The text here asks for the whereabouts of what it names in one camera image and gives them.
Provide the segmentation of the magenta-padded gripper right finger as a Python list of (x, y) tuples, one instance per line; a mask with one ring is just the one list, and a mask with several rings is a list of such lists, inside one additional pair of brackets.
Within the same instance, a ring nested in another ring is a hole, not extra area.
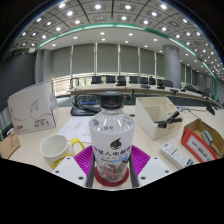
[(133, 188), (143, 187), (172, 173), (158, 156), (149, 156), (136, 146), (131, 148), (129, 170)]

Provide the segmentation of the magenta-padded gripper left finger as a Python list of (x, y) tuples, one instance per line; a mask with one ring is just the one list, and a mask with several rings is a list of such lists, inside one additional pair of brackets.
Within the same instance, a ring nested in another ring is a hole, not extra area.
[(91, 146), (76, 156), (66, 156), (53, 174), (81, 187), (91, 188), (94, 181), (95, 158)]

